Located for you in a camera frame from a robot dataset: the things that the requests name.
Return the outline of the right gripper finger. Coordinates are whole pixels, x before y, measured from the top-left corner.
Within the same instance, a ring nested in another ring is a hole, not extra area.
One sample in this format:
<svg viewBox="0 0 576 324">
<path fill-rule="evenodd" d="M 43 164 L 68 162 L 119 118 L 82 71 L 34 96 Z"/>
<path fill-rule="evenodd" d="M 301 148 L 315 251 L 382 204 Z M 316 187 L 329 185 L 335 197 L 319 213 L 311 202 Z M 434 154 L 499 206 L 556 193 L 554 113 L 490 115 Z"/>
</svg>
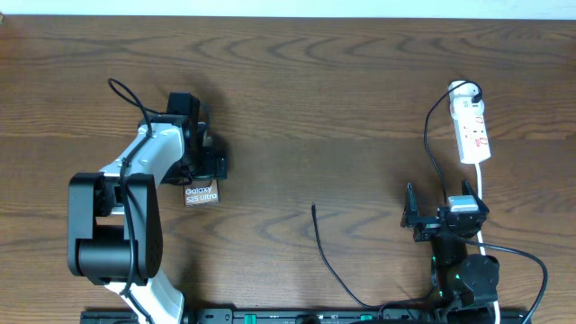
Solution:
<svg viewBox="0 0 576 324">
<path fill-rule="evenodd" d="M 413 228 L 419 218 L 419 208 L 416 201 L 413 184 L 407 184 L 406 200 L 404 205 L 403 214 L 401 217 L 400 225 L 403 228 Z"/>
<path fill-rule="evenodd" d="M 478 212 L 481 214 L 488 214 L 489 208 L 480 198 L 480 196 L 474 191 L 473 187 L 470 185 L 469 181 L 464 179 L 462 181 L 462 193 L 464 197 L 464 212 Z"/>
</svg>

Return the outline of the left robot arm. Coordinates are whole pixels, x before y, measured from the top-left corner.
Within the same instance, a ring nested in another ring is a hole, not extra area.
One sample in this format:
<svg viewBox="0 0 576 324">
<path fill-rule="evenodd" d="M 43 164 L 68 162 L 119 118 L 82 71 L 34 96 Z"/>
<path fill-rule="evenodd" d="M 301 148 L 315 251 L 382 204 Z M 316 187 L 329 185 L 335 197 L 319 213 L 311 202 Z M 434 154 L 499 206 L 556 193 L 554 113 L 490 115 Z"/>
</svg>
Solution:
<svg viewBox="0 0 576 324">
<path fill-rule="evenodd" d="M 157 189 L 227 175 L 226 154 L 199 120 L 201 102 L 172 93 L 165 112 L 146 112 L 135 140 L 109 165 L 68 185 L 67 264 L 117 294 L 127 310 L 88 310 L 83 323 L 193 323 L 185 296 L 161 268 Z"/>
</svg>

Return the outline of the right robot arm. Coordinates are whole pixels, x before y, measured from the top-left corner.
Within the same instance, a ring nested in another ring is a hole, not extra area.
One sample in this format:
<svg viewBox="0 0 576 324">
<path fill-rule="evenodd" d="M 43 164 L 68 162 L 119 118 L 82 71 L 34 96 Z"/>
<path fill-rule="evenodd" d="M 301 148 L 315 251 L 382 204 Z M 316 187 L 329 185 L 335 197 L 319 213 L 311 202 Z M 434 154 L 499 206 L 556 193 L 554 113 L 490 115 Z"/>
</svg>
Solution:
<svg viewBox="0 0 576 324">
<path fill-rule="evenodd" d="M 439 322 L 470 318 L 474 313 L 484 320 L 487 309 L 498 300 L 499 261 L 467 250 L 467 241 L 478 234 L 489 212 L 464 180 L 460 195 L 449 197 L 448 205 L 437 208 L 436 215 L 422 216 L 414 187 L 407 184 L 400 225 L 413 230 L 416 242 L 431 244 L 434 290 L 430 313 Z"/>
</svg>

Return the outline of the Galaxy S25 Ultra smartphone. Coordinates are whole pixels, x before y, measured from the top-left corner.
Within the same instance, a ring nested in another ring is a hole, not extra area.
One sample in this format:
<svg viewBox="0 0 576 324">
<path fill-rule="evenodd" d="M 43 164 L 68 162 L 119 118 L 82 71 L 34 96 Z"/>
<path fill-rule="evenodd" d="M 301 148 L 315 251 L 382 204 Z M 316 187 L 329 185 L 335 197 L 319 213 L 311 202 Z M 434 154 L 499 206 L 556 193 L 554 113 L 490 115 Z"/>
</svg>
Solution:
<svg viewBox="0 0 576 324">
<path fill-rule="evenodd" d="M 184 186 L 185 207 L 218 203 L 219 201 L 220 191 L 217 180 L 194 181 Z"/>
</svg>

